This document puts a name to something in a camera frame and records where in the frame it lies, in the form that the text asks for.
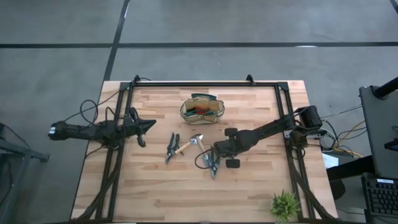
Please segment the potted plant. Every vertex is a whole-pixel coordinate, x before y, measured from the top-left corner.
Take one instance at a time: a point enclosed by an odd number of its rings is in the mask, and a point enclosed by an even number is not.
[[[280,223],[287,223],[289,218],[295,217],[297,212],[300,211],[299,202],[294,194],[282,191],[281,195],[276,196],[274,194],[269,211]]]

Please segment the hammer head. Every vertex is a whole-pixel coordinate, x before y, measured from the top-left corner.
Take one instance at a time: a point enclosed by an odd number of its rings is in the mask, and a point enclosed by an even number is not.
[[[198,144],[197,138],[199,138],[201,140],[203,138],[203,135],[202,134],[196,134],[196,135],[192,136],[190,138],[191,144]]]

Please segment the wooden table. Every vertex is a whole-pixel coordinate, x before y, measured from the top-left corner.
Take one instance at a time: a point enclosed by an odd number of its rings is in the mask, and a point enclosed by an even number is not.
[[[294,109],[309,105],[304,82],[288,83]],[[105,82],[100,101],[118,91],[119,85],[120,82]],[[221,121],[205,125],[185,123],[179,110],[192,93],[207,93],[223,100],[226,109]],[[114,109],[116,101],[117,95],[99,107],[97,121],[105,119],[105,108]],[[180,146],[190,136],[202,133],[203,144],[210,148],[215,141],[225,139],[225,128],[253,129],[278,119],[273,88],[135,87],[132,106],[142,119],[156,119],[157,123],[145,137],[147,147],[139,147],[136,137],[126,141],[115,222],[275,221],[268,212],[273,194],[292,191],[282,134],[259,141],[240,154],[239,169],[227,169],[222,159],[215,180],[209,170],[195,167],[193,160],[201,152],[198,146],[191,146],[184,156],[179,154],[165,164],[172,132],[180,133]],[[98,146],[91,142],[87,153]],[[72,218],[79,216],[98,193],[105,157],[106,149],[102,149],[86,159]],[[308,147],[304,159],[311,190],[328,212],[337,217],[320,149]],[[302,192],[300,196],[307,214]]]

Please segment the wooden hammer handle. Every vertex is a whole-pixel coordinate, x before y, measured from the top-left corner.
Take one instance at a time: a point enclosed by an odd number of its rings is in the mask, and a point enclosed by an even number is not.
[[[177,155],[178,153],[186,150],[191,145],[191,142],[187,142],[185,145],[177,149],[174,153]]]
[[[201,151],[202,151],[202,152],[205,152],[205,147],[204,147],[203,144],[201,143],[201,140],[200,140],[199,137],[197,137],[197,141],[198,141],[198,145],[199,145]]]

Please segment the desk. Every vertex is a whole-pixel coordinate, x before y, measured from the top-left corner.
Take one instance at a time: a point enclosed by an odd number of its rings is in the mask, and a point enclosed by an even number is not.
[[[288,83],[293,107],[309,105],[304,82]],[[119,86],[120,82],[104,82],[99,101],[117,92]],[[221,121],[208,125],[185,123],[180,117],[180,107],[192,93],[211,94],[223,100],[226,109]],[[105,119],[107,106],[114,109],[117,98],[116,95],[99,107],[98,121]],[[181,146],[190,136],[202,133],[203,144],[209,148],[215,141],[225,139],[225,128],[253,129],[278,119],[273,88],[134,87],[132,106],[142,119],[156,119],[157,123],[145,137],[147,147],[139,147],[135,137],[126,140],[113,221],[275,221],[268,212],[272,196],[283,189],[292,191],[282,134],[259,141],[240,154],[239,169],[227,169],[222,159],[215,180],[211,179],[209,170],[195,167],[193,160],[201,152],[198,146],[190,146],[184,156],[173,157],[165,164],[172,132],[180,133]],[[98,147],[98,143],[91,142],[87,153]],[[337,217],[322,154],[313,146],[306,152],[304,159],[310,188],[328,212]],[[86,159],[72,218],[82,214],[98,193],[105,158],[106,149],[102,149]],[[300,196],[305,214],[302,192]]]

